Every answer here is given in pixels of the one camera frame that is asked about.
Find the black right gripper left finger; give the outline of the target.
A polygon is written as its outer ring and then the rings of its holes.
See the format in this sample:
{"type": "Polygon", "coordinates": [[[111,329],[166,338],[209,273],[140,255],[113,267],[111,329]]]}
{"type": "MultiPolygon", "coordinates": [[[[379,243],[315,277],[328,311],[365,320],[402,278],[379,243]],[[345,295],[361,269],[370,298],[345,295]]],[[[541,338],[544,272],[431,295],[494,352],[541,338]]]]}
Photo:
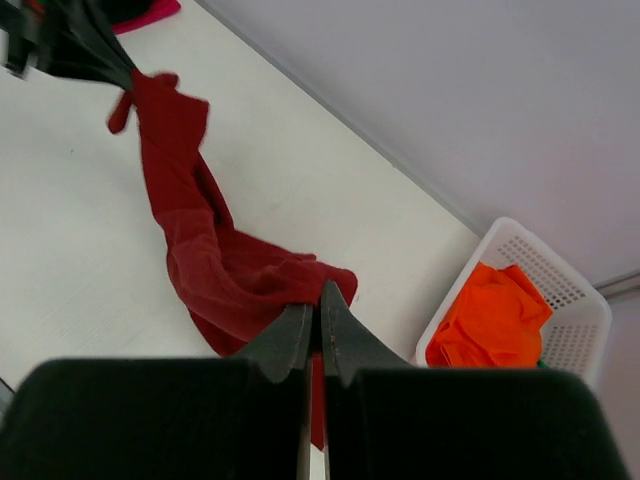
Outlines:
{"type": "Polygon", "coordinates": [[[59,359],[18,388],[5,479],[305,479],[313,310],[290,306],[234,356],[59,359]]]}

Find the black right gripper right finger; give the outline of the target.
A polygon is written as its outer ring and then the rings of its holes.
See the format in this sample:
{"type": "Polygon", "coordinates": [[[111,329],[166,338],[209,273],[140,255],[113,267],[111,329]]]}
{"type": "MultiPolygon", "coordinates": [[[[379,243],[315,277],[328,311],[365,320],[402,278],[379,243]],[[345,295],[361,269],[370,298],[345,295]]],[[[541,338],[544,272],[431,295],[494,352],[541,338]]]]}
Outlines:
{"type": "Polygon", "coordinates": [[[625,479],[598,401],[549,368],[410,365],[350,312],[320,300],[330,479],[625,479]]]}

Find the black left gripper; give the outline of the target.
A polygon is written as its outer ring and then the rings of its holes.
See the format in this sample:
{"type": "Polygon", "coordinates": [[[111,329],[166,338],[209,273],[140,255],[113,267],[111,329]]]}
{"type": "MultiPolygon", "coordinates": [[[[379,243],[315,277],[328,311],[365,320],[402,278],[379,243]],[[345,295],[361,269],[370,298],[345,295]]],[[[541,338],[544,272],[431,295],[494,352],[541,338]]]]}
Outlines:
{"type": "Polygon", "coordinates": [[[4,66],[25,79],[30,67],[48,75],[131,90],[135,64],[117,40],[100,1],[52,1],[55,33],[44,35],[49,1],[1,0],[7,33],[4,66]]]}

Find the dark red t shirt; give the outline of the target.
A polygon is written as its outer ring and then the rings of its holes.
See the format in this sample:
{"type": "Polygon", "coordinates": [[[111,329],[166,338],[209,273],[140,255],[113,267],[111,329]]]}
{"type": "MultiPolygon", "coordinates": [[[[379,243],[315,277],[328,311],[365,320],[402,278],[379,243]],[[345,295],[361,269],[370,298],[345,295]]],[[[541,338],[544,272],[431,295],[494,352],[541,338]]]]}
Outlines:
{"type": "Polygon", "coordinates": [[[168,276],[211,348],[229,357],[267,328],[288,305],[317,306],[333,281],[346,302],[356,275],[238,230],[200,153],[207,101],[177,91],[174,73],[132,73],[107,125],[121,132],[130,112],[139,125],[141,165],[152,215],[167,245],[168,276]]]}

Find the folded pink t shirt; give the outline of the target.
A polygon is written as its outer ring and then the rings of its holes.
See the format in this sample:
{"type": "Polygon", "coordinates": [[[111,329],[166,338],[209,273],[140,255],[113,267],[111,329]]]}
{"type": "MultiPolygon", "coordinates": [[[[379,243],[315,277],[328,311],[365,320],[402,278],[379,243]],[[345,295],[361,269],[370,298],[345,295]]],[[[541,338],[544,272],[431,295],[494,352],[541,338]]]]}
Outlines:
{"type": "Polygon", "coordinates": [[[149,9],[132,20],[126,20],[113,26],[116,35],[129,33],[156,24],[176,15],[181,10],[178,0],[156,0],[149,9]]]}

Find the orange t shirt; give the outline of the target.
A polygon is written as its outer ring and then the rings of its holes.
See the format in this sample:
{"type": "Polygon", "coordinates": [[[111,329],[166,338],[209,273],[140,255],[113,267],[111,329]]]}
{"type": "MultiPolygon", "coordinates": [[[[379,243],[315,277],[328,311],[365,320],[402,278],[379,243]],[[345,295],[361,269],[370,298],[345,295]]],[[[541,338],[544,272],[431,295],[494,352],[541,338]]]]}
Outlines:
{"type": "Polygon", "coordinates": [[[535,368],[552,309],[517,265],[478,263],[428,342],[430,367],[535,368]]]}

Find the white plastic basket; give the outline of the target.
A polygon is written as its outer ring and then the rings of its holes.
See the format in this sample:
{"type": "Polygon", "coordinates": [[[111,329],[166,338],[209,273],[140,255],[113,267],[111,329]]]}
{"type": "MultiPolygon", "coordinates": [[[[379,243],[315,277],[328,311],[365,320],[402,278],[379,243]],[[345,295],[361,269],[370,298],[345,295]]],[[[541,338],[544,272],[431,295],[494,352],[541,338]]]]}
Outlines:
{"type": "Polygon", "coordinates": [[[594,386],[612,314],[589,282],[508,217],[490,227],[415,349],[421,367],[554,368],[594,386]]]}

